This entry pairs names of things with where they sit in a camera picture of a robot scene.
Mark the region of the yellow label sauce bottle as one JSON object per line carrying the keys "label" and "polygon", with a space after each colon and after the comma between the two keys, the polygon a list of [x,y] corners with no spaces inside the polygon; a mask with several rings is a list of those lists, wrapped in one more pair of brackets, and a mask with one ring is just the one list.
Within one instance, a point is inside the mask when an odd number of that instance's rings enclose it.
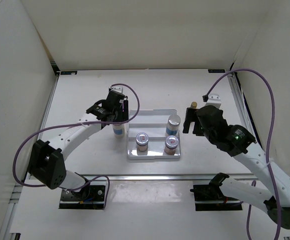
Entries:
{"label": "yellow label sauce bottle", "polygon": [[193,101],[190,105],[191,109],[196,109],[197,108],[197,103],[195,101]]}

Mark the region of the blue label shaker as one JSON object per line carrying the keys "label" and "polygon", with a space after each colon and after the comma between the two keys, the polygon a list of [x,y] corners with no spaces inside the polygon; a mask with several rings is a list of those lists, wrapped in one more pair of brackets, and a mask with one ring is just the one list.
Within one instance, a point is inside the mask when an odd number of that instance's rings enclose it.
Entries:
{"label": "blue label shaker", "polygon": [[113,133],[116,138],[122,138],[125,135],[125,125],[124,124],[113,124]]}
{"label": "blue label shaker", "polygon": [[170,115],[166,125],[166,136],[175,136],[179,130],[181,118],[177,114]]}

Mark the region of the white lid jar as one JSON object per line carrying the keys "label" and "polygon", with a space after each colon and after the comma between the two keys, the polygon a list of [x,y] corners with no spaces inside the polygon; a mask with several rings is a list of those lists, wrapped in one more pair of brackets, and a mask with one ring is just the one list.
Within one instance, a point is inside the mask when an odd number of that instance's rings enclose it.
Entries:
{"label": "white lid jar", "polygon": [[145,132],[140,132],[136,136],[136,150],[142,154],[148,150],[149,136]]}
{"label": "white lid jar", "polygon": [[165,139],[164,152],[168,155],[174,155],[179,145],[179,139],[175,135],[169,135]]}

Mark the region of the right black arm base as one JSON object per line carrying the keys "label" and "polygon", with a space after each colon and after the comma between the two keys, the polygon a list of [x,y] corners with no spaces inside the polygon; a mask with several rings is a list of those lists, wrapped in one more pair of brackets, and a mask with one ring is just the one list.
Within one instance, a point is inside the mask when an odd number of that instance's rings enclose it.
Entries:
{"label": "right black arm base", "polygon": [[220,190],[223,181],[228,178],[228,174],[218,173],[208,184],[193,184],[190,192],[194,195],[195,211],[242,211],[242,202],[240,200],[225,196]]}

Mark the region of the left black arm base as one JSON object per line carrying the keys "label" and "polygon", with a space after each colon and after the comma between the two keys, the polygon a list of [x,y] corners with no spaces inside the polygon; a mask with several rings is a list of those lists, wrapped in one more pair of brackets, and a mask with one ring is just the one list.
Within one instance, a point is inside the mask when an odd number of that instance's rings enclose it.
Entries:
{"label": "left black arm base", "polygon": [[62,210],[104,210],[107,200],[107,181],[93,181],[80,191],[62,190],[59,209]]}

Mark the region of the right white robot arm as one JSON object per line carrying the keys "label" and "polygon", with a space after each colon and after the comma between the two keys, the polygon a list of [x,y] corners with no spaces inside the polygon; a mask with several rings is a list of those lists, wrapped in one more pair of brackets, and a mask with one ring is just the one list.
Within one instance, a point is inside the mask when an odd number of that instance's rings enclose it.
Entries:
{"label": "right white robot arm", "polygon": [[187,108],[183,133],[206,137],[217,149],[247,167],[266,187],[260,189],[218,173],[209,182],[209,194],[215,200],[232,197],[251,204],[267,213],[270,219],[290,230],[290,177],[274,162],[266,161],[266,154],[256,138],[241,125],[229,125],[223,111],[212,105],[200,109]]}

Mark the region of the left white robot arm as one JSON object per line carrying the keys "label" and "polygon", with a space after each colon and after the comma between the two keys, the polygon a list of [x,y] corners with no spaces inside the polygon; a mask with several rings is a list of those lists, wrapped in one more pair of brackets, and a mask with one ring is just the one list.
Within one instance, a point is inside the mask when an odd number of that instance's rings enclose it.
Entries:
{"label": "left white robot arm", "polygon": [[47,140],[37,140],[31,151],[28,171],[51,190],[70,189],[78,200],[88,198],[90,188],[80,175],[66,169],[65,160],[85,140],[107,125],[128,120],[128,100],[121,87],[109,90],[78,120],[78,125]]}

